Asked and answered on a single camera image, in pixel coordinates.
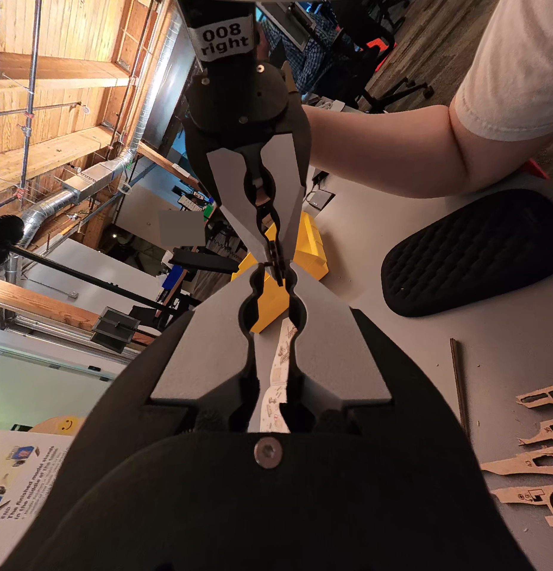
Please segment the laser-cut wooden parts sheet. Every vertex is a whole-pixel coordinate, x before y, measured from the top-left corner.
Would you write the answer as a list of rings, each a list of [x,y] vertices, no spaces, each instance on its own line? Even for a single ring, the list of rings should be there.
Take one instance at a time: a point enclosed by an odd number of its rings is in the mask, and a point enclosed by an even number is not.
[[[516,403],[529,410],[553,406],[553,385],[518,395]],[[509,459],[482,463],[480,468],[499,476],[553,476],[553,418],[542,421],[535,436],[519,438],[518,445],[521,453]],[[502,504],[546,507],[549,514],[544,519],[553,528],[553,484],[500,488],[491,493]]]

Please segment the black desk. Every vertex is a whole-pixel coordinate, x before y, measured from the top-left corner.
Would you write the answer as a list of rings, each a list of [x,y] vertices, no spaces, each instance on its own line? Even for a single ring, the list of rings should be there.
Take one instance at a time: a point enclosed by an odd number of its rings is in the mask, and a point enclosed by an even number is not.
[[[168,264],[180,266],[183,269],[202,270],[220,274],[234,274],[239,270],[239,263],[217,253],[197,252],[174,248]]]

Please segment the person in white shirt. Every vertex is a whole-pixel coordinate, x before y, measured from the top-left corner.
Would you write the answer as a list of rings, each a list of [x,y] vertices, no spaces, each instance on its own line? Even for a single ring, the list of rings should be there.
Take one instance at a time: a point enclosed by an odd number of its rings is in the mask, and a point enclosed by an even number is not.
[[[499,1],[454,106],[474,135],[518,142],[553,133],[553,1]]]

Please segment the silver ventilation duct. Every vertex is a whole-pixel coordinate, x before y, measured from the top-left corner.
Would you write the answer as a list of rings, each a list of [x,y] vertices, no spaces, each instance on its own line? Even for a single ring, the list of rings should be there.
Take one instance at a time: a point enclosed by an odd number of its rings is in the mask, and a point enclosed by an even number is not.
[[[70,204],[80,204],[112,181],[120,181],[126,167],[136,158],[181,27],[181,18],[174,1],[165,1],[165,7],[160,10],[160,15],[170,17],[168,27],[163,37],[163,44],[158,51],[157,63],[145,93],[144,103],[139,111],[137,124],[133,132],[128,135],[127,144],[123,146],[116,158],[95,164],[67,181],[63,181],[62,191],[31,206],[23,212],[21,218],[16,217],[16,220],[23,224],[22,237],[15,242],[21,252],[26,252],[27,246],[30,245],[47,218]]]

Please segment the dark wooden model part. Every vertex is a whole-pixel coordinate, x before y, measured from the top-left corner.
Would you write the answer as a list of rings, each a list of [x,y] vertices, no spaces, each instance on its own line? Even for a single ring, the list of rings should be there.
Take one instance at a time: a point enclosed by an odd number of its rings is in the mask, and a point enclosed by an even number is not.
[[[283,287],[286,279],[286,264],[278,239],[269,240],[266,248],[267,261],[264,266],[278,287]]]

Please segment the yellow plastic bin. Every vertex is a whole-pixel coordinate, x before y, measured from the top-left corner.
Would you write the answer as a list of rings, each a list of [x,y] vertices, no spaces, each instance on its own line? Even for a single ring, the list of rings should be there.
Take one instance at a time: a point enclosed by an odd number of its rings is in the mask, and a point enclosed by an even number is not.
[[[294,263],[303,268],[316,280],[328,273],[327,258],[320,232],[314,218],[302,212],[297,236]],[[258,299],[259,318],[252,327],[252,333],[261,333],[289,307],[289,294],[285,287],[279,287],[268,273],[264,276],[263,294]]]

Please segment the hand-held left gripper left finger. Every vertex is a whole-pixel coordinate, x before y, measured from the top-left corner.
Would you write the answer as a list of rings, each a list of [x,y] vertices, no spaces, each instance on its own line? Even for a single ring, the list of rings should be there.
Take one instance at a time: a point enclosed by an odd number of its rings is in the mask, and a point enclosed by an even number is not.
[[[246,431],[260,394],[252,327],[259,318],[264,265],[256,264],[197,307],[151,400],[221,416]]]

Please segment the yellow smiley sticker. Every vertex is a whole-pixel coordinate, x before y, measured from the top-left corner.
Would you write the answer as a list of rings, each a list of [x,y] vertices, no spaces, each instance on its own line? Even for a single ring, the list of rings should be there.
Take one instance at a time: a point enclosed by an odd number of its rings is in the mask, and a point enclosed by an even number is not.
[[[59,416],[50,418],[42,424],[41,433],[61,436],[74,436],[81,429],[86,418],[76,416]]]

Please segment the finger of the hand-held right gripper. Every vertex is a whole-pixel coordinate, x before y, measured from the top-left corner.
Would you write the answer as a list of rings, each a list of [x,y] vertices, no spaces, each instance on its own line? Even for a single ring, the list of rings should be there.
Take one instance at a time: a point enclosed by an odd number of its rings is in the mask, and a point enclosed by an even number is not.
[[[220,209],[257,262],[270,260],[267,241],[258,226],[256,188],[242,154],[219,148],[207,153],[220,199]]]
[[[293,260],[299,232],[305,187],[301,184],[292,134],[274,135],[260,152],[274,182],[272,206],[278,239],[285,260]]]

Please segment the thin dark wooden stick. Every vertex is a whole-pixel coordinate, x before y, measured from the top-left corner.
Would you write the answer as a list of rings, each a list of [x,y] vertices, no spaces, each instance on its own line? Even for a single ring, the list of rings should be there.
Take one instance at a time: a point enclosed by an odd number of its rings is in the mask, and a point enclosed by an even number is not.
[[[454,379],[456,383],[459,421],[469,442],[472,442],[470,431],[470,416],[467,401],[466,366],[463,345],[454,338],[450,338],[451,360]]]

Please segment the person's right forearm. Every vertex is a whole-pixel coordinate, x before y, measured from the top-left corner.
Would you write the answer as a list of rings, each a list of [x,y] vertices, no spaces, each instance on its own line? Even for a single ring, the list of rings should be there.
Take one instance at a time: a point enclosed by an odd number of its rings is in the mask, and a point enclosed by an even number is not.
[[[455,106],[383,115],[304,106],[314,166],[388,194],[417,199],[468,194],[517,168],[507,145],[465,129]]]

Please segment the white illustrated instruction booklet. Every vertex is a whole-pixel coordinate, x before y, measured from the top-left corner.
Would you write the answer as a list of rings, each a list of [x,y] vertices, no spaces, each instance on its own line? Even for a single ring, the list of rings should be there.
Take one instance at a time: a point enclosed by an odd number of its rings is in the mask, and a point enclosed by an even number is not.
[[[297,329],[290,318],[283,319],[279,343],[270,372],[270,384],[266,389],[260,408],[260,432],[289,433],[280,405],[287,403],[287,382],[291,340]]]

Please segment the black padded wrist rest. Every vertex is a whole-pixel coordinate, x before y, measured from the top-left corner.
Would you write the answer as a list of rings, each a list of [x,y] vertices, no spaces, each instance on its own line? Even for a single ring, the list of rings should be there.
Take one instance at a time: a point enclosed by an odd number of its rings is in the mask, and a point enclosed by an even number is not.
[[[452,212],[395,245],[381,266],[395,314],[431,316],[553,274],[553,201],[507,189]]]

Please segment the black office chair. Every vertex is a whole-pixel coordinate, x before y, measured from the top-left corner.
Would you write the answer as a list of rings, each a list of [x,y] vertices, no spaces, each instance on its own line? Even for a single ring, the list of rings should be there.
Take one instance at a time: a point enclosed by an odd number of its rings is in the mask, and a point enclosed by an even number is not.
[[[425,99],[433,96],[434,89],[431,85],[416,83],[406,76],[383,95],[370,95],[366,86],[387,56],[393,52],[396,46],[394,34],[370,16],[362,1],[330,3],[340,27],[340,35],[348,37],[352,44],[347,61],[338,66],[344,77],[336,84],[334,99],[355,109],[358,99],[364,98],[369,104],[367,113],[378,114],[386,111],[389,105],[417,91],[422,91]]]

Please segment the white laminated instruction sheet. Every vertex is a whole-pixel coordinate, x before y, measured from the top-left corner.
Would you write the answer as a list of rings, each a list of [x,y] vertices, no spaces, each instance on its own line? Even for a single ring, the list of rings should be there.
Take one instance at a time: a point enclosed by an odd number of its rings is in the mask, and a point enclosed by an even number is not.
[[[0,431],[0,522],[35,517],[73,436]]]

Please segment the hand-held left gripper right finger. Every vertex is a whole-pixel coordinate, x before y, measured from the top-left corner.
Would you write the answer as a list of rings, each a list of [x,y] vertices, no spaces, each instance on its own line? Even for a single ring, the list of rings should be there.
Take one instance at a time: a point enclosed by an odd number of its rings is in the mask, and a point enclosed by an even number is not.
[[[286,275],[289,343],[287,401],[280,413],[290,431],[311,431],[329,410],[385,405],[391,392],[351,307],[291,262]]]

